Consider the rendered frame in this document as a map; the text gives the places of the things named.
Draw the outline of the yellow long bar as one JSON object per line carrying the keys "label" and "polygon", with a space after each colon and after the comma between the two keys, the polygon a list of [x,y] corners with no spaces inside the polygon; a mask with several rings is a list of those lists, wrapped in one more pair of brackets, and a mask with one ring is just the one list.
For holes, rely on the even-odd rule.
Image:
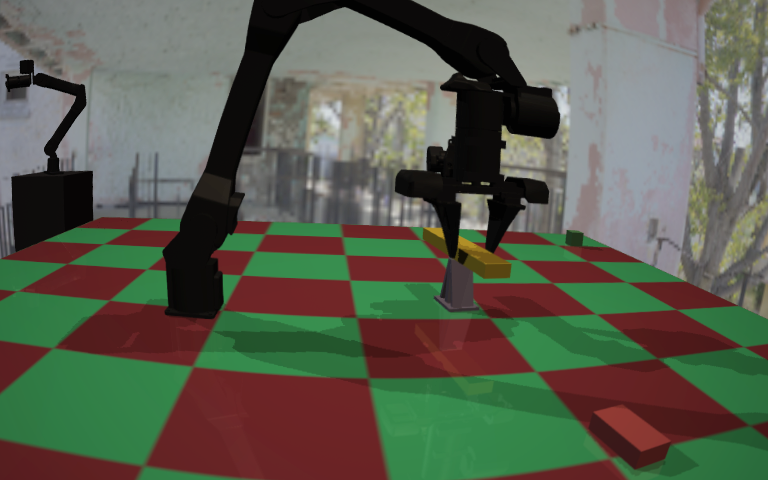
{"label": "yellow long bar", "polygon": [[[423,228],[423,239],[448,255],[442,228]],[[448,255],[449,256],[449,255]],[[511,263],[459,236],[454,258],[483,279],[510,278]]]}

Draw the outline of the red rectangular block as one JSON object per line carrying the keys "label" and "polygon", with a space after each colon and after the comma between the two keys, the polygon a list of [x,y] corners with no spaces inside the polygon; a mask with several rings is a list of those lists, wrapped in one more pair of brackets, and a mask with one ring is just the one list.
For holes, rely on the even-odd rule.
{"label": "red rectangular block", "polygon": [[593,412],[588,429],[634,470],[665,459],[672,442],[624,405]]}

